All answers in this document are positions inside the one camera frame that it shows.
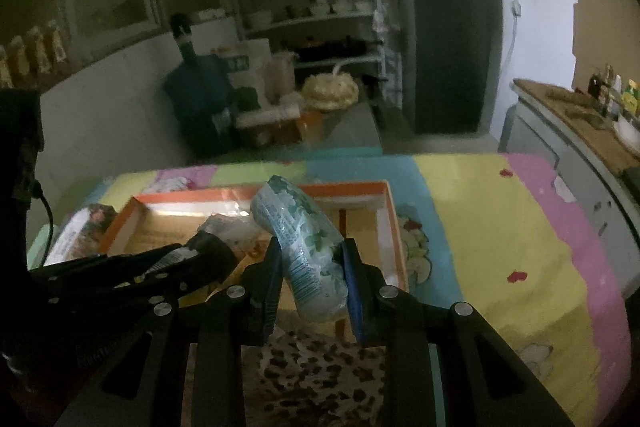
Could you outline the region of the green-white tissue pack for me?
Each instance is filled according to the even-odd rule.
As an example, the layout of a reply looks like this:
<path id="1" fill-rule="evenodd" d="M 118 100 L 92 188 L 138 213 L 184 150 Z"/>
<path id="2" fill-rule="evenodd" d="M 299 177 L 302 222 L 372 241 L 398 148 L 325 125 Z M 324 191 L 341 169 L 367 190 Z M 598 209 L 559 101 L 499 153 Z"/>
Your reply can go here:
<path id="1" fill-rule="evenodd" d="M 298 314 L 316 323 L 342 317 L 348 288 L 334 254 L 343 236 L 316 202 L 283 176 L 272 176 L 253 197 L 250 211 L 280 245 Z"/>

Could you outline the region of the leopard print cloth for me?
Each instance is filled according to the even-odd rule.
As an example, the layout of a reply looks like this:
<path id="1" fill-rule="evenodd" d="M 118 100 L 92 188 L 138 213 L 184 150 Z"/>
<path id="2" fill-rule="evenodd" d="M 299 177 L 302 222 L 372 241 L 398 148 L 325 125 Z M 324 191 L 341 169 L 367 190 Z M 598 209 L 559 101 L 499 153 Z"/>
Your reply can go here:
<path id="1" fill-rule="evenodd" d="M 249 426 L 378 426 L 386 352 L 303 329 L 242 349 Z"/>

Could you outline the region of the orange-rimmed cardboard box tray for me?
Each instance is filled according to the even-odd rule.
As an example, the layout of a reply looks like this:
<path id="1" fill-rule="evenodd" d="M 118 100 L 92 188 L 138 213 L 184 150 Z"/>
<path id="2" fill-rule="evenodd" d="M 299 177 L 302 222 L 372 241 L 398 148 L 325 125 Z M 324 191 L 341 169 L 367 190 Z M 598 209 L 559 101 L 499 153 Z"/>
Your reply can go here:
<path id="1" fill-rule="evenodd" d="M 109 256 L 140 254 L 170 244 L 185 244 L 199 227 L 210 226 L 226 242 L 239 266 L 224 283 L 262 260 L 270 234 L 256 225 L 250 201 L 257 185 L 139 194 L 130 197 L 104 233 L 99 252 Z M 390 285 L 409 288 L 405 254 L 390 187 L 385 181 L 307 184 L 302 190 L 348 239 L 360 257 L 375 265 Z"/>

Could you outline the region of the floral gift box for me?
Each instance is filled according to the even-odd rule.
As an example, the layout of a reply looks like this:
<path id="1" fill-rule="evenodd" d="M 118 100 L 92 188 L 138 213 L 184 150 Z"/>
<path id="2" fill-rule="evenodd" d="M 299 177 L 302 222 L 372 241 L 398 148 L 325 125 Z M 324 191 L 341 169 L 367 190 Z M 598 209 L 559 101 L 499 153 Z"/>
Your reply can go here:
<path id="1" fill-rule="evenodd" d="M 113 206 L 101 204 L 90 204 L 76 211 L 56 239 L 44 264 L 57 265 L 95 255 L 116 216 Z"/>

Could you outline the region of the colourful cartoon play mat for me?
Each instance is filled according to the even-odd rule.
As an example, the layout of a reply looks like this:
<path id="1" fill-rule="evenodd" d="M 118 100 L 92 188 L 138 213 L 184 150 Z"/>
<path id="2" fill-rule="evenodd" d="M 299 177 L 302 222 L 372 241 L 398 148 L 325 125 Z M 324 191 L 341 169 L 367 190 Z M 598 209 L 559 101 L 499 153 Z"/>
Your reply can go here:
<path id="1" fill-rule="evenodd" d="M 544 159 L 431 154 L 183 168 L 198 188 L 384 180 L 422 225 L 432 272 L 422 303 L 471 303 L 526 358 L 577 426 L 602 423 L 628 384 L 631 343 L 620 285 L 577 202 Z"/>

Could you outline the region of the straw woven hat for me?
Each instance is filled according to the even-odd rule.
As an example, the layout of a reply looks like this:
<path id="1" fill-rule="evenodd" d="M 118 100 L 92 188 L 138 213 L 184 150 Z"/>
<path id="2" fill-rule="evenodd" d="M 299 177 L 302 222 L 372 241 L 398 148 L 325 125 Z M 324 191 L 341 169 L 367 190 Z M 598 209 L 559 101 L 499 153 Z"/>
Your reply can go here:
<path id="1" fill-rule="evenodd" d="M 336 75 L 320 74 L 305 81 L 302 95 L 308 107 L 321 112 L 333 112 L 356 104 L 359 100 L 359 87 L 346 72 Z"/>

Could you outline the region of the dark green water jug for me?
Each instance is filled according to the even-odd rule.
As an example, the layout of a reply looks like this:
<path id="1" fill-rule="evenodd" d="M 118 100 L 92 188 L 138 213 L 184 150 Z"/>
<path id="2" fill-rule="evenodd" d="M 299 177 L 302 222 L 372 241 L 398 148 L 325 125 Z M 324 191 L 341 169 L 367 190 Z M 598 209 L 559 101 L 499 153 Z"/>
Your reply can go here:
<path id="1" fill-rule="evenodd" d="M 169 26 L 181 55 L 180 64 L 163 80 L 180 133 L 198 159 L 228 152 L 236 115 L 234 89 L 224 61 L 216 54 L 198 54 L 191 20 L 171 14 Z"/>

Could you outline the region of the kitchen counter with wooden top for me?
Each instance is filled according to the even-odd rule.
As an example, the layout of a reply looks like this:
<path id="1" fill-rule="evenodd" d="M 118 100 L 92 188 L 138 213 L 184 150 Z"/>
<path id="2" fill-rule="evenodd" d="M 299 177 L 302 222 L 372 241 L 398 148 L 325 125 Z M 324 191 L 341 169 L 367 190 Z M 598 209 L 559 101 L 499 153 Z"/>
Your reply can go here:
<path id="1" fill-rule="evenodd" d="M 517 79 L 499 150 L 544 158 L 587 215 L 608 254 L 623 297 L 639 288 L 639 203 L 623 172 L 639 161 L 583 95 Z"/>

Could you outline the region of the amber bottles on ledge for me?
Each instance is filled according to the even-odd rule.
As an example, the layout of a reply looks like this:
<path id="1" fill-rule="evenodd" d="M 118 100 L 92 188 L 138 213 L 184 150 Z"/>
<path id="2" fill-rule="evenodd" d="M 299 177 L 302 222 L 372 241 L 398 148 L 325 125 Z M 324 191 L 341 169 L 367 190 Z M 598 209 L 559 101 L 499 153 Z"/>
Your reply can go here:
<path id="1" fill-rule="evenodd" d="M 1 88 L 44 93 L 72 75 L 60 25 L 49 20 L 1 47 Z"/>

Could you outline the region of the white bowl on counter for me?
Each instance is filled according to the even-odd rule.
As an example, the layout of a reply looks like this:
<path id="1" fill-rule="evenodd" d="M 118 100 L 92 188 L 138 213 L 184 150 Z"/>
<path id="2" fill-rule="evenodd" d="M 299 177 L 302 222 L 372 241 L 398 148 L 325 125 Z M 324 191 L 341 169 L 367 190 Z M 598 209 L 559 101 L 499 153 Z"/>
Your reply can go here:
<path id="1" fill-rule="evenodd" d="M 613 122 L 613 130 L 616 139 L 626 150 L 636 156 L 640 156 L 639 130 L 624 117 Z"/>

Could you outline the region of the condiment bottles group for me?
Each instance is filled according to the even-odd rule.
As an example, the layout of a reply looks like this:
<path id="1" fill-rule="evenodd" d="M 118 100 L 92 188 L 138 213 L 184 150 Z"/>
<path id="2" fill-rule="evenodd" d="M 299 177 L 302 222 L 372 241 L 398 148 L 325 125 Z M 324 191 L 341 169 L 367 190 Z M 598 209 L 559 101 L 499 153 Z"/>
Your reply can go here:
<path id="1" fill-rule="evenodd" d="M 616 121 L 620 116 L 634 118 L 639 115 L 639 83 L 624 81 L 610 64 L 604 72 L 594 72 L 589 78 L 588 94 L 596 100 L 601 116 Z"/>

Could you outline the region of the dark grey refrigerator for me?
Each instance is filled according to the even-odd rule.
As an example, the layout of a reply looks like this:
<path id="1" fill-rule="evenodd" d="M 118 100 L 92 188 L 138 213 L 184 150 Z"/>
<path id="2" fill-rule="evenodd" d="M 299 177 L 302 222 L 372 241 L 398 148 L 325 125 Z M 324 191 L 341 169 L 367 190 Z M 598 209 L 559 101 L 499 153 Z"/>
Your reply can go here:
<path id="1" fill-rule="evenodd" d="M 416 134 L 474 132 L 489 62 L 488 0 L 398 0 L 402 110 Z"/>

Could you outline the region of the cardboard sheets on wall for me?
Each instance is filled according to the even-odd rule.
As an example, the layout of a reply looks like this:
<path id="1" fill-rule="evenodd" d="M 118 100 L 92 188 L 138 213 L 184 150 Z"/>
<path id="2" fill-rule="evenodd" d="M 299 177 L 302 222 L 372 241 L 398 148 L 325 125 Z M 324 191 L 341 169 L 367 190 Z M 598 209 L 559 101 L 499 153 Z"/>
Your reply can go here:
<path id="1" fill-rule="evenodd" d="M 623 83 L 639 81 L 637 0 L 577 0 L 574 4 L 573 88 L 587 91 L 594 72 L 611 65 Z"/>

